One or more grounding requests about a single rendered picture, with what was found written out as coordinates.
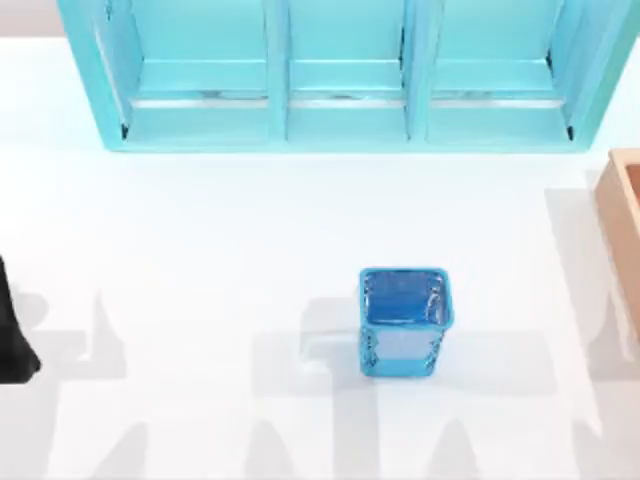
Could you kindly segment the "light blue rack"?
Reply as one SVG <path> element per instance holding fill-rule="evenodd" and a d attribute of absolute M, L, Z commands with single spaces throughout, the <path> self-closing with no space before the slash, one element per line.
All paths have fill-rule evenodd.
<path fill-rule="evenodd" d="M 582 152 L 640 0 L 56 0 L 117 152 Z"/>

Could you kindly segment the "blue mesh basket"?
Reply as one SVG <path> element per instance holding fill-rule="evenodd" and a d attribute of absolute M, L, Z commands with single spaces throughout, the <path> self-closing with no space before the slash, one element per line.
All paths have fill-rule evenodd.
<path fill-rule="evenodd" d="M 448 272 L 369 267 L 359 275 L 359 362 L 369 377 L 428 377 L 454 323 Z"/>

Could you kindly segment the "salmon-coloured shallow box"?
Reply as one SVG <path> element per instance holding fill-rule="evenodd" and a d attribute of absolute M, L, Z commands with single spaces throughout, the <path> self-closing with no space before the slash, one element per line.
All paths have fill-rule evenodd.
<path fill-rule="evenodd" d="M 634 340 L 640 345 L 640 148 L 614 148 L 594 189 Z"/>

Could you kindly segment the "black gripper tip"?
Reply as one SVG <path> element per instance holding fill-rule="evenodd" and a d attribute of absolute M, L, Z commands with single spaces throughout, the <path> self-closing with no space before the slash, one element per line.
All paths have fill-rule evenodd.
<path fill-rule="evenodd" d="M 41 367 L 40 358 L 20 328 L 0 256 L 0 385 L 26 384 Z"/>

